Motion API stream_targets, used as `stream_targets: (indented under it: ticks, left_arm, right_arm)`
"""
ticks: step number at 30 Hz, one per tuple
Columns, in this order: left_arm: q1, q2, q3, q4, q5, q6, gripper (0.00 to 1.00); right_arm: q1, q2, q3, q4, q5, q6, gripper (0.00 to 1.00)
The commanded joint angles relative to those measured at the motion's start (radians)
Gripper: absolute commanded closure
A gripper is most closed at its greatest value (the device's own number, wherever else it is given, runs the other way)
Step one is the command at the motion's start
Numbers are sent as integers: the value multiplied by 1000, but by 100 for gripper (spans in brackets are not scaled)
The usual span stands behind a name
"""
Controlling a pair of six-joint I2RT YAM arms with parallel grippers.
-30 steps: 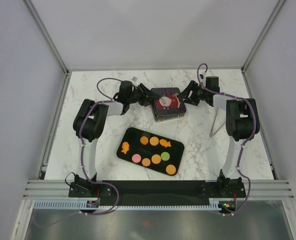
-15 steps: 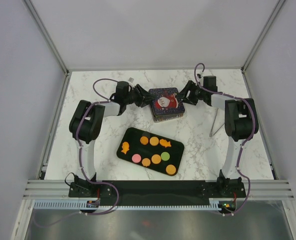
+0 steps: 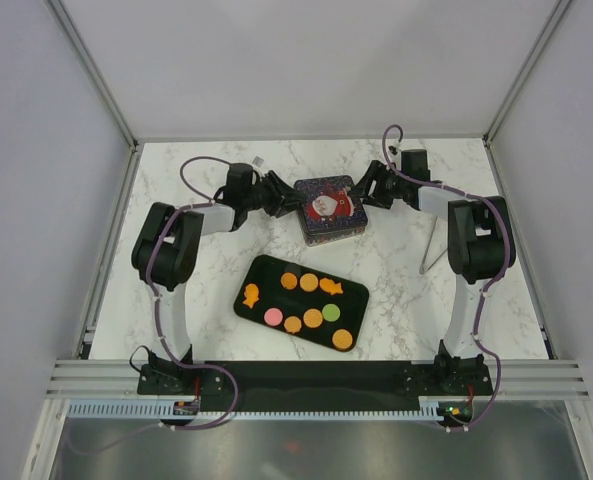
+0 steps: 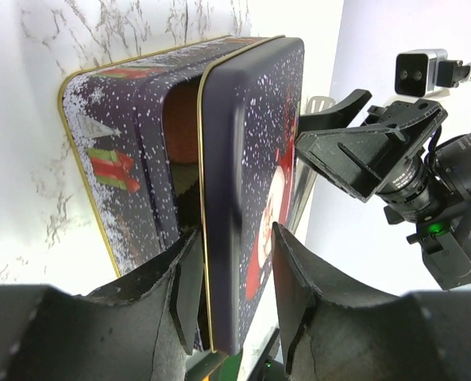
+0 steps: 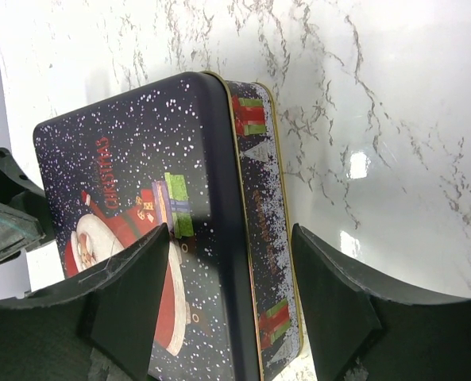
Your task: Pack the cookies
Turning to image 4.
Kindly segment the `gold tin lid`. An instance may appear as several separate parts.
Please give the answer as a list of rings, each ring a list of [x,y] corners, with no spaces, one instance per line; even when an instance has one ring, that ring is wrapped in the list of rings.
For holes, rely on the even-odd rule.
[[[210,346],[242,348],[271,272],[272,226],[291,215],[304,44],[251,37],[210,64],[198,94]]]

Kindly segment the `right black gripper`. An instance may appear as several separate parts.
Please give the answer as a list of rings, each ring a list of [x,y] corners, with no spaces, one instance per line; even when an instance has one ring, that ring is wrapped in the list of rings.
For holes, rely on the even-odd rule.
[[[360,126],[299,131],[297,155],[353,198],[384,200],[388,224],[415,224],[445,291],[471,284],[471,133],[440,142],[447,111],[420,99],[370,106]]]

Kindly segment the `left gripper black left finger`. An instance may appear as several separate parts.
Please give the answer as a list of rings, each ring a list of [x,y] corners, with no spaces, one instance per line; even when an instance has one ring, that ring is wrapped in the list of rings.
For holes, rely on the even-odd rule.
[[[77,380],[182,380],[197,328],[202,239],[182,236],[121,278],[78,297],[89,323]]]

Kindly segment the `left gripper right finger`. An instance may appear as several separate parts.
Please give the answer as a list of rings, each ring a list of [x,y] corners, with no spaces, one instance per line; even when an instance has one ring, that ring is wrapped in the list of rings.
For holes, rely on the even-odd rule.
[[[272,227],[272,266],[284,366],[292,380],[404,380],[399,334],[378,308],[397,300]]]

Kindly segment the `gold cookie tin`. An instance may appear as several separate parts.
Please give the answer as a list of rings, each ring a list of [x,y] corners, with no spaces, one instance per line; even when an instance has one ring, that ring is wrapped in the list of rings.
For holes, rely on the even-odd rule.
[[[251,37],[221,37],[81,71],[59,96],[115,269],[125,275],[198,230],[206,313],[199,85],[207,67],[237,51],[243,38]],[[207,337],[212,348],[208,316]]]

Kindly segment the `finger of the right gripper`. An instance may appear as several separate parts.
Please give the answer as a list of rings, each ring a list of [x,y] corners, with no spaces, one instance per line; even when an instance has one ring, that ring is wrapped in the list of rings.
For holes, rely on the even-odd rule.
[[[331,97],[314,96],[309,99],[305,114],[299,117],[299,131],[344,129],[369,102],[372,94],[368,90],[353,90],[336,103]]]

